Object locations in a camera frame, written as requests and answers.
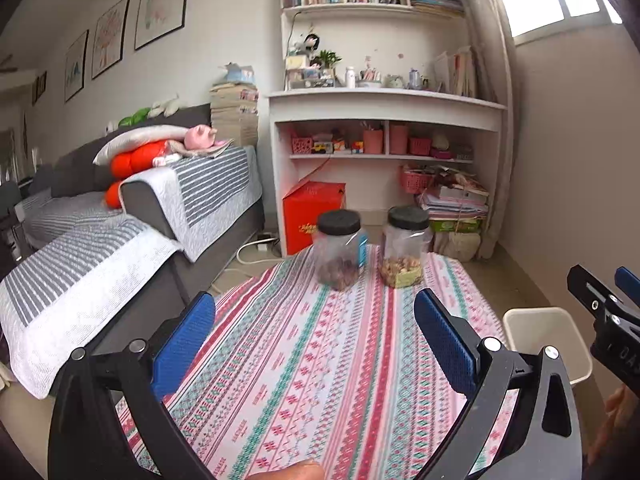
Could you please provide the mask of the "right hand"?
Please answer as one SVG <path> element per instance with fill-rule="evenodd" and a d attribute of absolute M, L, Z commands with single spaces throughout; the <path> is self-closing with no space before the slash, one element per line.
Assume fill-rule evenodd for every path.
<path fill-rule="evenodd" d="M 612 439 L 615 430 L 625 428 L 637 411 L 639 398 L 627 386 L 620 385 L 604 402 L 605 421 L 598 430 L 596 440 L 590 445 L 587 464 L 592 465 Z"/>

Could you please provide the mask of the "left hand thumb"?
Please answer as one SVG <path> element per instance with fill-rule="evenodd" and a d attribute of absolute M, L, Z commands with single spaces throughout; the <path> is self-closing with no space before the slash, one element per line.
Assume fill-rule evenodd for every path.
<path fill-rule="evenodd" d="M 315 460 L 302 460 L 280 470 L 251 474 L 246 480 L 323 480 L 324 470 Z"/>

